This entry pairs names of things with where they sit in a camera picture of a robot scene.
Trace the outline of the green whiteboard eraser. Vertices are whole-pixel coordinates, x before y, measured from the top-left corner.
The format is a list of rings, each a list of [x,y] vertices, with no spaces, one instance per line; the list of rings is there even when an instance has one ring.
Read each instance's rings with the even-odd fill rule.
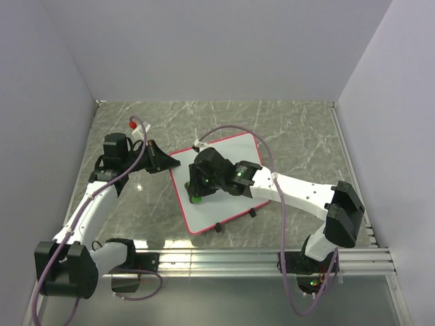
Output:
[[[202,200],[201,196],[193,196],[190,191],[190,183],[187,182],[184,185],[186,191],[188,192],[188,199],[191,204],[199,204]]]

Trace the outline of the pink-framed whiteboard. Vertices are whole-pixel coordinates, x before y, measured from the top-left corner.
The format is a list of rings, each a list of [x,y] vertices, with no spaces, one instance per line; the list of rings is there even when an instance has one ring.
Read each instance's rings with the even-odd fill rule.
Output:
[[[257,140],[253,135],[243,132],[211,142],[211,146],[232,163],[247,160],[262,164]],[[181,165],[170,170],[177,201],[187,230],[192,235],[200,234],[222,225],[236,217],[250,213],[269,203],[266,199],[231,196],[222,190],[205,196],[200,202],[192,204],[184,187],[190,179],[188,165],[193,163],[197,153],[192,148],[175,151],[170,156],[179,160]]]

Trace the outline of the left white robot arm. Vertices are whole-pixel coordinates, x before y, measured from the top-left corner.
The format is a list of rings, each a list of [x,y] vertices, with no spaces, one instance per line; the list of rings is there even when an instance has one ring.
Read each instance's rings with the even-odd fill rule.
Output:
[[[103,154],[89,176],[80,205],[53,240],[40,242],[35,249],[38,292],[88,299],[103,275],[117,269],[122,273],[136,270],[139,262],[133,240],[111,238],[96,251],[92,242],[131,173],[154,174],[180,164],[153,140],[132,141],[119,132],[106,135]]]

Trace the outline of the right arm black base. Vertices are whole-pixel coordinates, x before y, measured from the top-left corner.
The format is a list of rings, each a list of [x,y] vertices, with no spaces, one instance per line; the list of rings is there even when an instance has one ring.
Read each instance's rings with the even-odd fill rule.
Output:
[[[330,267],[334,252],[327,255],[325,260],[316,261],[301,252],[285,251],[285,270],[287,274],[312,275],[325,274]]]

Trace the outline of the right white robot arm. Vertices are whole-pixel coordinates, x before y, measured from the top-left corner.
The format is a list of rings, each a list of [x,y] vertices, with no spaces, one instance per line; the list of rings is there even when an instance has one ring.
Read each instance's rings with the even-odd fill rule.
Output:
[[[352,184],[303,181],[245,160],[233,164],[213,147],[195,152],[185,185],[191,203],[222,190],[231,196],[280,202],[284,209],[293,206],[323,222],[300,254],[305,270],[316,271],[335,249],[356,245],[365,208]]]

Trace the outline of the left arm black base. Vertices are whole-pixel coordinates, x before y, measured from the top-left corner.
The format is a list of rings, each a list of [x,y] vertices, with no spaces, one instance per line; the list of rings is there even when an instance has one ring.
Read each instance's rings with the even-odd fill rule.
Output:
[[[157,252],[138,252],[133,263],[124,263],[108,271],[108,274],[127,273],[131,270],[157,272],[160,262],[160,253]]]

